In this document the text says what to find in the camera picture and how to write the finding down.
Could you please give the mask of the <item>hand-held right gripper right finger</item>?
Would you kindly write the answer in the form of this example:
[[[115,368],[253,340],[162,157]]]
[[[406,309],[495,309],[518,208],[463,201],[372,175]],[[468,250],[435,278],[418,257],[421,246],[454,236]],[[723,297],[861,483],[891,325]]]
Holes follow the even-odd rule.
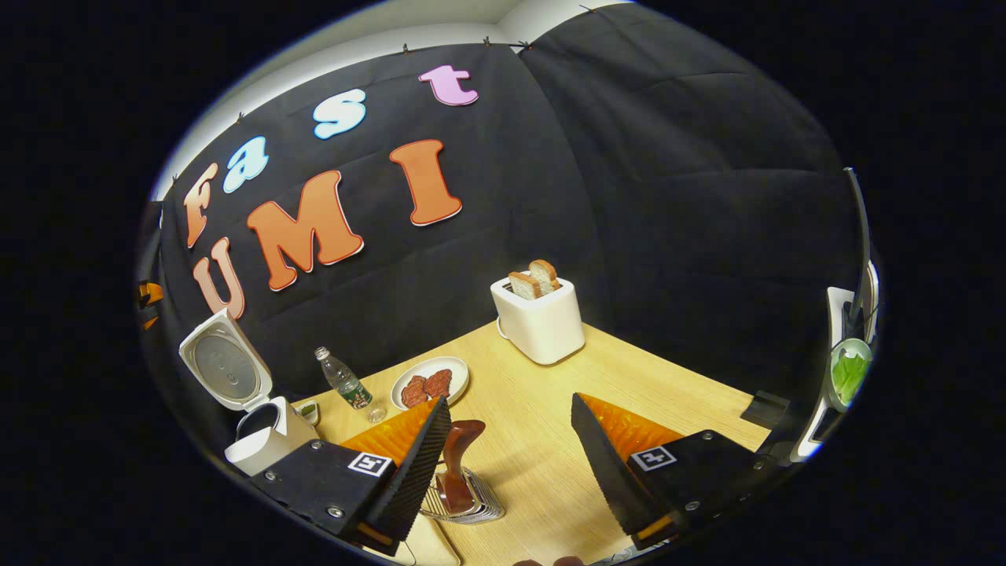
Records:
[[[571,425],[608,508],[639,548],[708,529],[779,474],[777,459],[715,430],[684,435],[579,391]]]

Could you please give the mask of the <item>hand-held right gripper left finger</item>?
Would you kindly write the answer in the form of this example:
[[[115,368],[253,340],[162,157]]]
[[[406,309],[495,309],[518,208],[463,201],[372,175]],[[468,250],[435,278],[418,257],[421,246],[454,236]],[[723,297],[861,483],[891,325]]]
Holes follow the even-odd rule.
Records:
[[[342,544],[392,555],[412,531],[449,430],[448,401],[435,398],[341,444],[312,439],[250,481]]]

